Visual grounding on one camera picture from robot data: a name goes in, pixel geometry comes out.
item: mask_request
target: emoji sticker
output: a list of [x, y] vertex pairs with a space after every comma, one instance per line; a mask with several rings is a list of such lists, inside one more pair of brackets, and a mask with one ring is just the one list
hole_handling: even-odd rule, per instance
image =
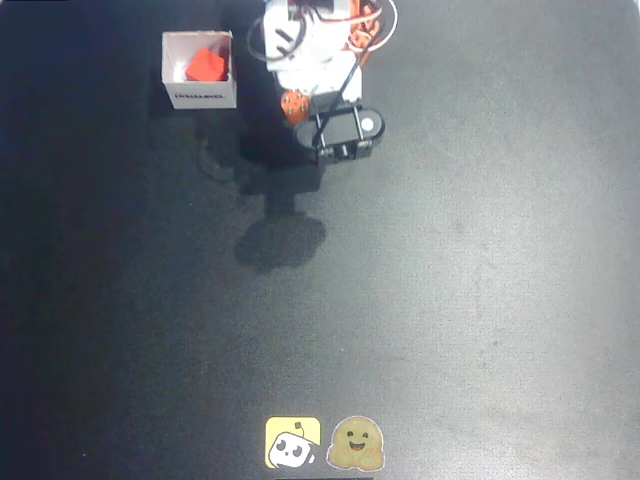
[[349, 417], [333, 431], [327, 463], [340, 470], [382, 470], [385, 462], [383, 443], [376, 422], [366, 417]]
[[311, 417], [273, 417], [267, 422], [265, 463], [269, 468], [311, 464], [321, 441], [320, 422]]

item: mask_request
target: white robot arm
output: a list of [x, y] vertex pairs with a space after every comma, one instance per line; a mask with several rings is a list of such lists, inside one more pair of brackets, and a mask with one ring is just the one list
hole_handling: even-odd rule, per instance
[[[280, 87], [294, 139], [320, 157], [368, 156], [384, 133], [384, 120], [362, 100], [362, 69], [382, 47], [378, 0], [265, 0], [265, 14], [247, 34], [249, 52], [266, 64]], [[261, 28], [264, 54], [253, 47]]]

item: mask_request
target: sticker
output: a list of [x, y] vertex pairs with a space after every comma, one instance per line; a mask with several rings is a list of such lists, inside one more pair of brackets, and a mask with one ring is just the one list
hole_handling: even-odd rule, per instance
[[384, 468], [384, 439], [380, 427], [367, 417], [349, 417], [333, 431], [327, 463], [340, 470], [375, 472]]
[[269, 468], [299, 468], [315, 461], [320, 422], [312, 417], [273, 417], [267, 422], [264, 461]]

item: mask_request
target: open box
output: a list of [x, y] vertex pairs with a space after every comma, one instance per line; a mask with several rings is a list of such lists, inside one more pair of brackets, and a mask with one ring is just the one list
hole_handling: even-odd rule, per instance
[[[231, 56], [231, 32], [164, 32], [162, 83], [175, 109], [236, 108], [237, 81]], [[227, 59], [228, 75], [221, 82], [191, 82], [186, 69], [193, 57], [207, 48]]]

